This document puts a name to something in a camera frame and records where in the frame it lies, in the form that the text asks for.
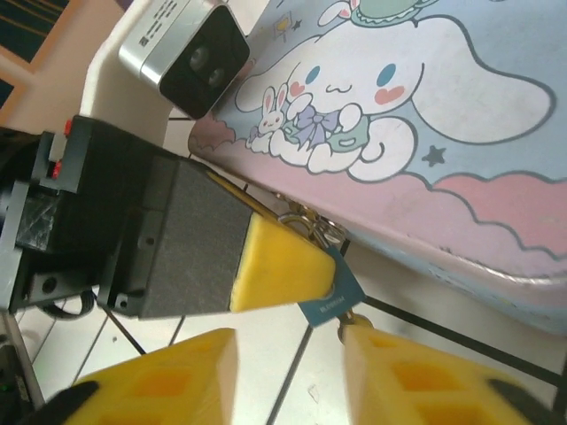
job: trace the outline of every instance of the sponge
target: sponge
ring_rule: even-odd
[[[356,425],[538,425],[494,390],[502,372],[363,326],[347,326],[346,387]]]
[[[275,220],[254,213],[230,298],[230,311],[324,298],[335,275],[331,256]]]
[[[228,425],[237,363],[234,329],[145,354],[83,378],[99,390],[66,425]]]

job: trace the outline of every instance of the cartoon dog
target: cartoon dog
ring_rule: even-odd
[[[460,143],[506,142],[548,116],[552,97],[543,86],[482,64],[453,19],[405,19],[434,1],[410,3],[390,19],[365,16],[358,0],[337,2],[319,25],[345,22],[248,78],[237,92],[239,110],[265,108],[259,93],[275,84],[285,85],[289,102],[285,123],[262,140],[261,151],[313,174],[347,171],[378,182],[403,170],[416,150],[414,126],[388,116],[406,102]]]

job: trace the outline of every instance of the white rabbit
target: white rabbit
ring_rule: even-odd
[[[269,142],[274,132],[284,124],[284,113],[282,106],[287,96],[287,84],[282,84],[280,89],[274,90],[269,86],[264,91],[262,99],[262,119],[257,127],[252,128],[250,137],[246,141],[246,147],[256,153],[269,153]]]

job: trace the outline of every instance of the camera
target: camera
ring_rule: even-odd
[[[127,69],[194,120],[211,110],[249,56],[220,0],[156,0],[119,50]]]

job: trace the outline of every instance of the tile grout line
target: tile grout line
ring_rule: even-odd
[[[272,411],[268,417],[268,420],[266,421],[266,425],[273,425],[276,422],[277,415],[279,414],[282,404],[284,403],[285,396],[287,395],[287,391],[291,386],[291,381],[293,380],[293,377],[298,370],[299,363],[303,358],[303,354],[305,354],[305,350],[307,348],[309,340],[311,339],[311,335],[313,335],[313,328],[310,325],[307,325],[305,333],[303,334],[303,338],[301,338],[301,342],[299,343],[298,350],[295,352],[295,356],[293,357],[293,361],[291,362],[290,369],[285,376],[285,379],[283,380],[282,388],[277,395],[274,406],[272,407]]]
[[[67,302],[67,300],[64,300],[64,301],[63,301],[63,304],[61,305],[61,308],[64,308],[64,307],[65,307],[66,302]],[[50,333],[51,333],[51,331],[53,330],[53,327],[55,326],[55,323],[57,323],[57,319],[53,319],[53,323],[51,323],[50,330],[48,330],[48,331],[47,331],[47,334],[45,334],[45,338],[43,339],[42,343],[40,344],[39,349],[37,350],[37,353],[35,354],[34,358],[31,359],[32,365],[35,363],[35,360],[36,360],[37,357],[39,356],[40,352],[42,352],[42,348],[43,348],[43,346],[45,345],[45,342],[47,341],[47,338],[50,337]]]
[[[128,330],[124,327],[124,325],[120,323],[120,321],[116,318],[116,316],[114,316],[113,312],[111,312],[110,309],[108,309],[105,306],[101,306],[100,308],[103,309],[103,311],[106,313],[106,317],[110,319],[110,321],[114,324],[114,326],[116,326],[116,328],[118,328],[118,330],[122,333],[122,335],[124,335],[124,337],[128,339],[128,342],[132,344],[132,346],[136,349],[138,354],[143,356],[146,352],[142,347],[142,345],[140,345],[136,341],[136,339],[132,336],[132,334],[128,332]]]
[[[565,416],[567,413],[567,356],[563,363],[563,371],[561,373],[561,383],[557,387],[557,393],[553,400],[553,411]]]
[[[182,316],[181,319],[179,320],[179,323],[177,324],[177,327],[175,328],[174,334],[171,336],[171,340],[169,341],[169,344],[167,345],[168,347],[175,344],[175,340],[179,336],[179,332],[181,331],[181,327],[183,326],[183,323],[185,323],[185,317],[186,316]]]
[[[77,371],[77,375],[74,376],[73,379],[73,384],[76,383],[77,379],[79,379],[79,376],[81,376],[81,372],[84,369],[85,365],[87,364],[87,360],[90,357],[90,354],[92,353],[92,351],[95,348],[95,345],[97,344],[98,338],[100,337],[100,335],[103,333],[103,329],[106,326],[106,323],[108,322],[108,316],[105,317],[105,319],[103,320],[102,326],[100,327],[100,329],[98,330],[97,334],[95,335],[95,338],[92,341],[92,344],[90,345],[89,350],[87,351],[87,355],[85,356],[85,358],[82,360],[81,365],[79,366],[79,370]]]
[[[514,369],[537,378],[545,383],[549,383],[556,387],[561,383],[561,376],[559,374],[531,363],[530,361],[520,359],[509,352],[505,352],[492,347],[489,344],[482,343],[470,336],[466,336],[432,321],[428,321],[423,317],[402,310],[394,305],[389,305],[384,301],[380,301],[373,297],[366,296],[366,300],[363,302],[364,304],[374,307],[381,312],[388,313],[391,316],[397,317],[407,323],[411,323],[412,325],[427,330],[435,335],[441,336],[451,342],[496,360],[506,366],[513,367]]]

